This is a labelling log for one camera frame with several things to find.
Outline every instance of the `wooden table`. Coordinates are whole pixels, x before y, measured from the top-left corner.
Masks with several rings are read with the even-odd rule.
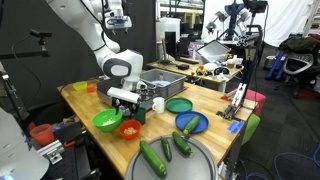
[[[88,82],[88,84],[93,85],[96,83],[97,80]],[[229,102],[220,99],[223,95],[222,92],[189,83],[185,83],[185,85],[188,88],[174,97],[188,98],[193,102],[192,110],[204,114],[209,119],[208,129],[201,134],[192,135],[192,137],[202,142],[210,150],[216,162],[220,164],[240,134],[231,134],[227,130],[231,121],[216,115],[218,111],[224,111]],[[125,140],[117,131],[104,133],[91,123],[92,118],[97,113],[110,108],[100,102],[95,92],[75,91],[72,85],[68,85],[63,88],[61,94],[122,177],[125,176],[131,158],[139,149],[139,139],[141,137],[150,141],[161,135],[178,131],[175,126],[176,114],[167,110],[163,114],[156,114],[151,110],[147,112],[146,124],[142,127],[139,137],[133,140]],[[253,108],[254,102],[246,101],[245,106]],[[246,121],[251,113],[252,110],[241,108],[236,117]]]
[[[173,62],[175,64],[177,64],[177,65],[179,65],[179,64],[187,64],[185,62],[179,62],[179,61],[174,61],[174,60],[173,60]],[[211,76],[211,75],[210,76],[197,75],[196,70],[200,65],[199,64],[188,64],[188,65],[190,67],[189,69],[180,70],[174,65],[163,65],[163,64],[160,64],[158,62],[151,62],[151,63],[147,64],[147,66],[149,68],[163,69],[163,70],[171,71],[171,72],[174,72],[174,73],[182,74],[182,75],[185,75],[187,77],[191,77],[192,76],[192,72],[193,72],[195,78],[201,78],[204,81],[210,81],[210,82],[213,82],[215,84],[218,84],[219,85],[218,91],[225,92],[228,81],[219,80],[217,77],[214,77],[214,76]],[[236,68],[235,69],[229,69],[229,71],[230,71],[230,75],[228,76],[229,80],[232,79],[237,74],[239,74],[241,72],[241,70],[242,69],[236,69]]]

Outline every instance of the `round tray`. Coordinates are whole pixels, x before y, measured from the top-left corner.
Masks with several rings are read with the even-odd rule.
[[[171,135],[163,137],[168,139],[171,147],[171,162],[168,162],[163,154],[160,137],[150,141],[149,144],[166,164],[166,177],[157,176],[139,150],[129,162],[125,180],[218,179],[217,164],[209,150],[201,142],[193,138],[186,139],[193,151],[190,157],[186,157],[178,150]]]
[[[181,113],[192,109],[192,102],[185,98],[173,98],[167,101],[166,108],[172,113]]]

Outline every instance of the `red bowl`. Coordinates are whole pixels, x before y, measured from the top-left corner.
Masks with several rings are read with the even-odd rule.
[[[124,139],[130,140],[138,136],[140,129],[141,124],[139,121],[129,120],[120,125],[119,133]]]

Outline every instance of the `cucumber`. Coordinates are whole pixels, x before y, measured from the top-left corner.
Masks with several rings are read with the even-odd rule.
[[[169,162],[171,162],[172,153],[171,153],[170,144],[169,144],[167,138],[164,138],[164,137],[161,136],[160,139],[161,139],[161,145],[162,145],[163,153],[166,156],[167,160]]]
[[[147,160],[148,164],[158,176],[165,176],[167,174],[166,165],[150,147],[147,141],[140,139],[140,150],[143,157]]]
[[[199,116],[193,116],[193,118],[186,124],[183,129],[183,134],[188,135],[200,122]]]
[[[187,142],[180,136],[179,133],[172,133],[173,142],[177,145],[178,149],[186,156],[191,154],[191,147],[187,144]]]

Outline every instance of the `mug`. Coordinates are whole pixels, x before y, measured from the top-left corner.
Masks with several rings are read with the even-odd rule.
[[[164,98],[156,97],[153,99],[152,109],[156,111],[157,114],[164,112]]]

